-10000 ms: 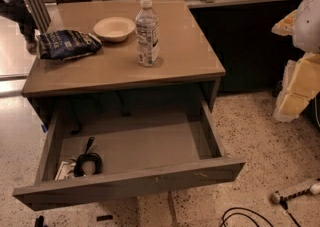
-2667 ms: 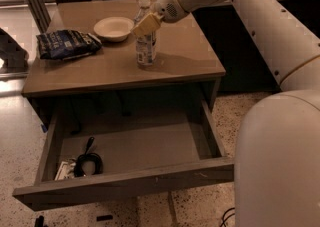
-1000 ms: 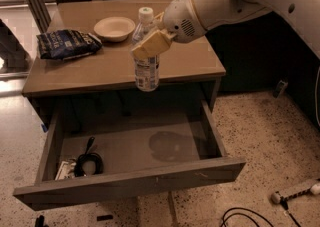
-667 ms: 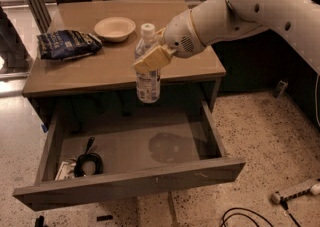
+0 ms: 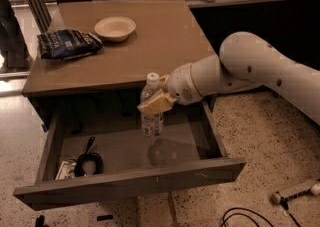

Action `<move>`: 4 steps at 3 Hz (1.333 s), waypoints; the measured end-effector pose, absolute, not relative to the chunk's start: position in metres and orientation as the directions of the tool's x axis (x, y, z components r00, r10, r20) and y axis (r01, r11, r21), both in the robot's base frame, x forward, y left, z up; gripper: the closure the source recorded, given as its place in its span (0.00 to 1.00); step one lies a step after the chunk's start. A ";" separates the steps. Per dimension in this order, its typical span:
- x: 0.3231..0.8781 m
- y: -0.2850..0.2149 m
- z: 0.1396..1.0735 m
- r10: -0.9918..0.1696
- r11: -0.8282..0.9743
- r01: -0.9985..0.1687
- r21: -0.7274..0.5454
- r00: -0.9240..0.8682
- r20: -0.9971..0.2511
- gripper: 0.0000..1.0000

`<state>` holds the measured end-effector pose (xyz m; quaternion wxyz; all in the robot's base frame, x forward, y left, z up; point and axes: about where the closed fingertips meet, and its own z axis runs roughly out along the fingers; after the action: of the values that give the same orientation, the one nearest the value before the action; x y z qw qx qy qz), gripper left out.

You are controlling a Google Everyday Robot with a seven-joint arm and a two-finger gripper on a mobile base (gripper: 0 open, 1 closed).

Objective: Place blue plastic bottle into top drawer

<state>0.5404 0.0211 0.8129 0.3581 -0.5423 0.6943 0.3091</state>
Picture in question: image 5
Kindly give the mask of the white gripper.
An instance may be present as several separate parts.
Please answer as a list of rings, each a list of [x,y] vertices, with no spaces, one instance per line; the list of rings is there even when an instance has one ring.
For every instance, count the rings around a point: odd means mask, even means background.
[[[155,115],[171,110],[177,102],[181,105],[189,105],[202,100],[194,85],[191,76],[191,63],[176,68],[170,75],[159,78],[161,88],[167,86],[169,93],[159,92],[146,102],[140,103],[137,108],[144,115]]]

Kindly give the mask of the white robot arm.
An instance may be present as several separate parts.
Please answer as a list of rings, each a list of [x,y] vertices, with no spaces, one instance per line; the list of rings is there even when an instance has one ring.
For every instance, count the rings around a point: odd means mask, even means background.
[[[320,71],[297,63],[249,32],[229,35],[214,53],[160,78],[160,90],[140,103],[145,115],[189,105],[213,94],[266,86],[320,124]]]

